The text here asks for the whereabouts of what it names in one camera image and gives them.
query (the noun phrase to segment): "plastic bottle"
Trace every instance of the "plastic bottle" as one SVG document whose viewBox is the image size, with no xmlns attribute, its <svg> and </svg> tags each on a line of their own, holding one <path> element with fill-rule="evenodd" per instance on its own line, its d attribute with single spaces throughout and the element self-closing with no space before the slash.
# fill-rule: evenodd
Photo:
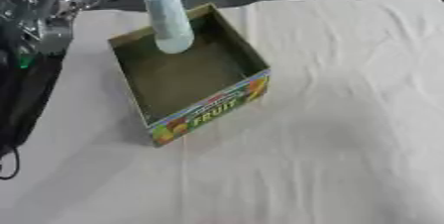
<svg viewBox="0 0 444 224">
<path fill-rule="evenodd" d="M 161 51 L 178 54 L 191 47 L 194 34 L 181 0 L 145 0 L 145 4 Z"/>
</svg>

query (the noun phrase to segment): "table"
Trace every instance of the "table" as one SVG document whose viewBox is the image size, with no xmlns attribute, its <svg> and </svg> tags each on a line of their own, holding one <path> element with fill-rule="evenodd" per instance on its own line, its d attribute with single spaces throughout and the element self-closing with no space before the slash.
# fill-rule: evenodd
<svg viewBox="0 0 444 224">
<path fill-rule="evenodd" d="M 22 172 L 0 184 L 1 222 L 444 222 L 440 0 L 222 12 L 271 64 L 270 92 L 161 149 L 106 42 L 147 16 L 82 13 Z"/>
</svg>

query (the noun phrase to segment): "fruit box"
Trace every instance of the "fruit box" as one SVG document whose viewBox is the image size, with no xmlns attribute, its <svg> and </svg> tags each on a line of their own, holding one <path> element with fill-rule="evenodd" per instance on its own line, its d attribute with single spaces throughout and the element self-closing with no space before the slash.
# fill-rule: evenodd
<svg viewBox="0 0 444 224">
<path fill-rule="evenodd" d="M 195 41 L 161 52 L 152 28 L 109 42 L 155 146 L 262 96 L 270 68 L 211 4 L 188 12 Z"/>
</svg>

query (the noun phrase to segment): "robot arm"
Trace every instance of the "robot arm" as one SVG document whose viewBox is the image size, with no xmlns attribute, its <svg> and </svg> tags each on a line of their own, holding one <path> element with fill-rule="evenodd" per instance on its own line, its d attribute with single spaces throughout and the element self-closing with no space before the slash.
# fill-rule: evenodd
<svg viewBox="0 0 444 224">
<path fill-rule="evenodd" d="M 77 14 L 109 1 L 0 0 L 0 159 L 9 153 L 17 157 L 41 116 Z"/>
</svg>

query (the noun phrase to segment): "white sheet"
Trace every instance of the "white sheet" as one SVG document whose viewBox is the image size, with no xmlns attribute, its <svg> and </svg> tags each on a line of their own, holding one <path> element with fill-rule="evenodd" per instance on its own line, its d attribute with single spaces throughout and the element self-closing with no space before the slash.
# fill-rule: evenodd
<svg viewBox="0 0 444 224">
<path fill-rule="evenodd" d="M 223 13 L 271 64 L 270 92 L 161 149 L 143 146 L 106 43 L 147 16 L 80 15 L 23 170 L 0 184 L 0 222 L 444 223 L 440 0 Z"/>
</svg>

